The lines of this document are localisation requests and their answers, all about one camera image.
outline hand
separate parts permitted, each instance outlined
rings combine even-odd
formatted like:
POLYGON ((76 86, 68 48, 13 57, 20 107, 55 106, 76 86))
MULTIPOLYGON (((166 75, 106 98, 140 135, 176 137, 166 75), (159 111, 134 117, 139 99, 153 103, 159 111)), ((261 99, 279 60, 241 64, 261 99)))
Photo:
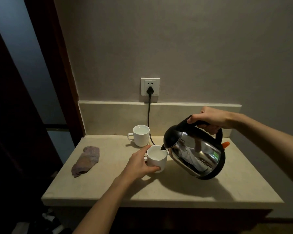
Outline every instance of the hand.
POLYGON ((220 128, 233 128, 233 118, 235 114, 236 113, 215 108, 203 107, 200 114, 192 114, 187 122, 189 124, 195 123, 198 120, 208 122, 210 125, 198 125, 198 128, 202 128, 211 135, 214 135, 220 128))
POLYGON ((144 177, 148 173, 154 173, 160 170, 160 167, 149 167, 144 161, 144 154, 149 147, 151 147, 151 145, 146 145, 132 154, 125 169, 120 175, 123 179, 133 182, 136 179, 144 177))

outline gray rag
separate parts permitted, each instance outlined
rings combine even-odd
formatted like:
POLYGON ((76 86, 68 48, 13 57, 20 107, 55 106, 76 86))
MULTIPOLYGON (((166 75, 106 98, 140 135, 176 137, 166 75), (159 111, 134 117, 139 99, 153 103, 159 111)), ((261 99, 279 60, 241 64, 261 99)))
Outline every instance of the gray rag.
POLYGON ((97 162, 99 162, 99 158, 100 149, 98 147, 85 147, 84 152, 71 168, 71 174, 74 177, 79 177, 81 174, 88 172, 97 162))

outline electric kettle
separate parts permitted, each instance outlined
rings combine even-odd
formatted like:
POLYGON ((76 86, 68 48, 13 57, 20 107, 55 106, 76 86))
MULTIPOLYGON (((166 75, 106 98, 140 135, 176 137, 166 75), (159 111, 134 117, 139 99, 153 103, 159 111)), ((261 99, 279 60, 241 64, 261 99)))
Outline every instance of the electric kettle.
POLYGON ((197 121, 188 124, 190 117, 165 132, 161 150, 167 150, 169 156, 192 176, 208 180, 220 173, 226 160, 222 146, 223 131, 220 128, 213 138, 196 127, 209 123, 197 121))

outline beige countertop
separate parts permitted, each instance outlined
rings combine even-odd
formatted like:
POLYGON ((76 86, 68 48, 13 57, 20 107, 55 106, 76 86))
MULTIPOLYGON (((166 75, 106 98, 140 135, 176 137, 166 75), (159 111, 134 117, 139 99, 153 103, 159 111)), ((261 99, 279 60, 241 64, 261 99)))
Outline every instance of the beige countertop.
MULTIPOLYGON (((153 141, 163 144, 163 137, 153 141)), ((121 206, 164 208, 274 209, 283 201, 229 138, 223 170, 203 181, 190 176, 169 156, 165 170, 145 176, 132 185, 121 206)), ((79 142, 42 197, 48 206, 92 206, 118 176, 133 147, 122 135, 88 135, 79 142), (100 161, 74 178, 71 168, 86 146, 100 148, 100 161)))

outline black cable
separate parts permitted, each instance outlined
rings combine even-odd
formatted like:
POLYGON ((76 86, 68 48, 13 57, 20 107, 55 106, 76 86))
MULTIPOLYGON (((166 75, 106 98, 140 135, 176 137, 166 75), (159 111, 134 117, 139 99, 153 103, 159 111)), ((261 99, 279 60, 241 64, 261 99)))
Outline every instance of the black cable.
MULTIPOLYGON (((150 128, 149 117, 150 117, 151 97, 152 97, 152 94, 154 93, 154 90, 150 86, 146 92, 149 94, 149 109, 147 112, 147 126, 148 126, 148 128, 150 128)), ((152 144, 155 145, 152 140, 152 137, 151 137, 151 130, 150 130, 150 140, 151 140, 152 144)))

